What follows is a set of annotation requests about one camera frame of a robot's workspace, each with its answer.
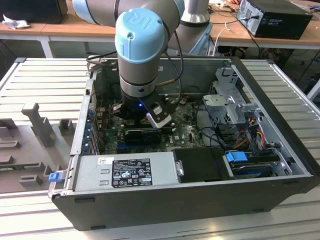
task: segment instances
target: blue tab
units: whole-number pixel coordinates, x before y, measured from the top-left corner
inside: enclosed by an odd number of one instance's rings
[[[53,172],[49,175],[50,183],[59,183],[62,182],[62,172]]]
[[[248,158],[244,151],[231,151],[225,155],[228,162],[247,162]]]

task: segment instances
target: black plastic cover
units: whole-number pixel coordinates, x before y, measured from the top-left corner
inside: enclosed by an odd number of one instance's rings
[[[173,150],[174,161],[181,162],[184,175],[180,183],[229,180],[222,151],[213,147],[178,148]]]

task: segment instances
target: warning label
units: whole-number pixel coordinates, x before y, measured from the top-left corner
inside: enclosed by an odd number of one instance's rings
[[[114,160],[111,185],[114,188],[152,185],[150,159]]]

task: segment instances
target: white cable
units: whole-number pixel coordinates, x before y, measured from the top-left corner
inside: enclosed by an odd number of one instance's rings
[[[217,43],[218,43],[218,39],[219,39],[219,37],[220,37],[220,34],[222,34],[222,32],[223,32],[224,30],[229,30],[229,31],[231,30],[230,28],[228,28],[227,23],[228,23],[227,21],[224,23],[225,28],[222,29],[222,30],[219,32],[218,36],[216,37],[212,57],[214,57],[214,56],[216,55],[216,51],[217,51],[217,48],[218,48]]]

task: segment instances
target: light blue joint cap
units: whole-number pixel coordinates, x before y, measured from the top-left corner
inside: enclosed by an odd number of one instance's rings
[[[178,8],[180,20],[185,11],[185,1],[184,0],[173,0]]]
[[[161,18],[145,8],[123,12],[115,24],[115,48],[118,55],[132,64],[144,64],[163,49],[165,27]]]
[[[91,14],[89,12],[87,0],[72,0],[72,5],[76,14],[80,18],[95,24],[95,21],[92,19]]]
[[[205,45],[208,44],[208,38],[210,36],[212,27],[213,27],[213,24],[209,23],[209,25],[206,27],[205,31],[203,32],[202,36],[196,42],[196,44],[191,49],[189,54],[191,54],[191,55],[199,55],[199,54],[201,54],[201,52],[205,48]]]

